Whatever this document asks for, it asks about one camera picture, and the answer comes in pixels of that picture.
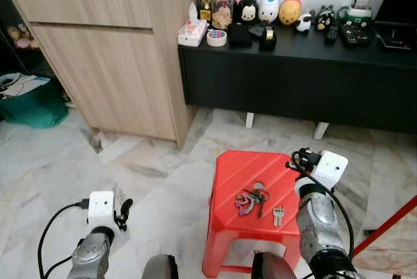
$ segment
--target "wooden cabinet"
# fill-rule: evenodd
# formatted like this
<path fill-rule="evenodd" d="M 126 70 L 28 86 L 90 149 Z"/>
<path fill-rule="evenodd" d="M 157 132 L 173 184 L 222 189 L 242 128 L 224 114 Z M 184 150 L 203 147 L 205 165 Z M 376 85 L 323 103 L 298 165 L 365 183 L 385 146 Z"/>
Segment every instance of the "wooden cabinet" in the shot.
<path fill-rule="evenodd" d="M 59 25 L 33 30 L 91 126 L 175 140 L 152 32 Z"/>
<path fill-rule="evenodd" d="M 16 0 L 31 22 L 151 28 L 147 0 Z"/>
<path fill-rule="evenodd" d="M 13 0 L 92 128 L 185 140 L 177 31 L 195 0 Z"/>

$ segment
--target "black wallet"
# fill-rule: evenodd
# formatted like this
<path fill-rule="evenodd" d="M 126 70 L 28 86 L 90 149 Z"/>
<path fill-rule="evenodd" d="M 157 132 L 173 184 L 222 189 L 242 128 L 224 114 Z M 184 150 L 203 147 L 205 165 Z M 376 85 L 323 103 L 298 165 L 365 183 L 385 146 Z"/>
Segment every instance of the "black wallet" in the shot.
<path fill-rule="evenodd" d="M 252 46 L 252 37 L 248 32 L 248 27 L 245 25 L 230 24 L 227 28 L 227 36 L 231 48 Z"/>

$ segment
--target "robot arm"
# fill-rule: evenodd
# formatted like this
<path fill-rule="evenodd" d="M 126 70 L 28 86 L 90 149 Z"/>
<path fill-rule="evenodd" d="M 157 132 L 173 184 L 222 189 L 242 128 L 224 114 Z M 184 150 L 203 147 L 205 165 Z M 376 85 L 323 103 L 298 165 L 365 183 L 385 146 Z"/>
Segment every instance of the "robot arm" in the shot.
<path fill-rule="evenodd" d="M 104 279 L 109 268 L 110 246 L 122 231 L 126 231 L 126 221 L 132 199 L 126 200 L 117 216 L 113 191 L 96 191 L 90 194 L 87 223 L 90 234 L 72 254 L 72 268 L 68 279 Z"/>
<path fill-rule="evenodd" d="M 300 252 L 314 277 L 364 278 L 352 265 L 339 235 L 338 216 L 328 191 L 340 180 L 347 159 L 329 151 L 301 149 L 287 167 L 301 172 L 295 190 L 300 196 L 296 221 L 301 233 Z M 321 184 L 312 181 L 310 174 Z"/>

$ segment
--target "cabinet drawer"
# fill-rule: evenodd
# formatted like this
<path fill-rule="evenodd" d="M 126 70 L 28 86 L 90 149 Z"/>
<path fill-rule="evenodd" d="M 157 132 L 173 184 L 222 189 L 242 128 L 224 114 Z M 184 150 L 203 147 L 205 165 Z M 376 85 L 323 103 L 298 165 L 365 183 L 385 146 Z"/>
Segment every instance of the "cabinet drawer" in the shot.
<path fill-rule="evenodd" d="M 151 28 L 147 0 L 16 0 L 30 22 Z"/>
<path fill-rule="evenodd" d="M 175 139 L 150 31 L 42 24 L 33 30 L 89 125 Z"/>

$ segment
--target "glass jar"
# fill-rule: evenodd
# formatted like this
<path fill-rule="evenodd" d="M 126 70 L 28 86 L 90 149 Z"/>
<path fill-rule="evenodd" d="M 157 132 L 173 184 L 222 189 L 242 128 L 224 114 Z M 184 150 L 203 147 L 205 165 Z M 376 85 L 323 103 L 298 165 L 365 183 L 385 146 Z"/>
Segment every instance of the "glass jar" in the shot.
<path fill-rule="evenodd" d="M 213 27 L 226 30 L 232 23 L 233 0 L 212 0 L 211 13 Z"/>

